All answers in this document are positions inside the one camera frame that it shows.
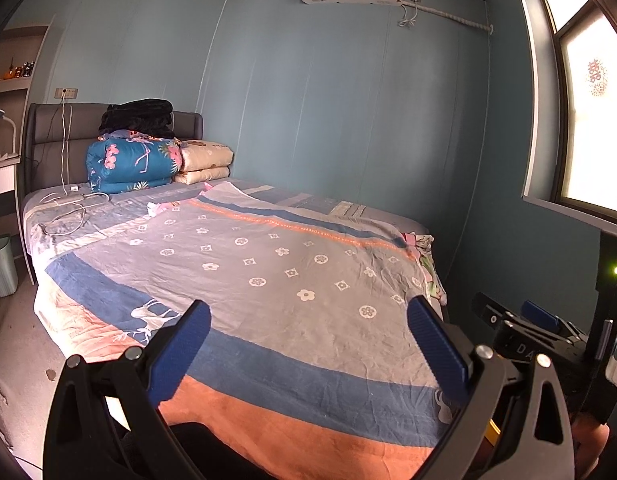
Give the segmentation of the person's right hand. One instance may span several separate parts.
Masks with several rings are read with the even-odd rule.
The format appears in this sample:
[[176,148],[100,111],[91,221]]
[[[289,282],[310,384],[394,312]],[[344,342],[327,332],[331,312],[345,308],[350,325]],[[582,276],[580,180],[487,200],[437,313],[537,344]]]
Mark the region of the person's right hand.
[[[578,412],[571,414],[571,434],[574,450],[574,478],[586,479],[598,464],[610,434],[610,428],[602,425],[591,414]],[[501,430],[493,420],[489,422],[479,450],[469,467],[472,474],[487,466],[487,461],[499,440]]]

